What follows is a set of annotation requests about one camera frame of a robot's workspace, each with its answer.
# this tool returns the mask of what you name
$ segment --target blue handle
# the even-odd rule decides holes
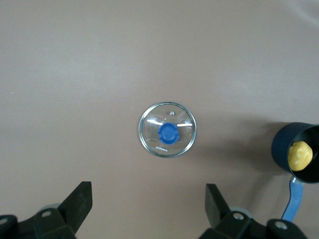
[[[293,178],[289,182],[290,198],[281,219],[292,222],[303,199],[304,183]]]

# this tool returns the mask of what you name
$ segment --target yellow potato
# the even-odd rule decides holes
[[[305,169],[312,159],[313,151],[304,141],[294,142],[289,149],[288,164],[293,171],[301,171]]]

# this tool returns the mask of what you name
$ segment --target metal rim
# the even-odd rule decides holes
[[[190,142],[188,143],[188,145],[179,153],[176,153],[176,154],[172,154],[172,155],[164,155],[164,154],[160,154],[160,153],[157,153],[155,152],[154,150],[152,150],[145,142],[143,136],[142,136],[142,128],[143,128],[143,122],[146,118],[146,116],[153,110],[155,109],[156,107],[158,106],[162,106],[162,105],[173,105],[173,106],[177,106],[177,107],[180,107],[182,110],[184,110],[188,116],[190,117],[190,119],[194,122],[194,133],[193,133],[193,136],[190,140]],[[196,120],[193,116],[193,114],[184,106],[182,106],[181,104],[178,104],[178,103],[175,103],[175,102],[161,102],[161,103],[157,103],[151,107],[149,107],[145,113],[143,114],[141,120],[140,120],[140,124],[139,124],[139,136],[140,136],[140,140],[144,146],[144,148],[150,152],[151,154],[155,155],[155,156],[159,156],[159,157],[163,157],[163,158],[173,158],[173,157],[177,157],[177,156],[180,156],[182,154],[184,154],[185,152],[187,152],[191,147],[192,145],[194,144],[195,142],[195,139],[196,139],[196,135],[197,135],[197,124],[196,124]]]

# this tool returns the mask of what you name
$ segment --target blue knob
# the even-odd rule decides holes
[[[165,123],[159,128],[159,139],[164,144],[174,144],[179,139],[178,128],[173,123]]]

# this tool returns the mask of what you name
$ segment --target table surface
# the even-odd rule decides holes
[[[196,239],[205,184],[266,224],[290,174],[270,146],[288,122],[318,123],[319,1],[1,1],[0,214],[20,221],[92,181],[79,239]],[[193,147],[147,152],[151,105],[195,116]],[[295,224],[319,235],[319,186]]]

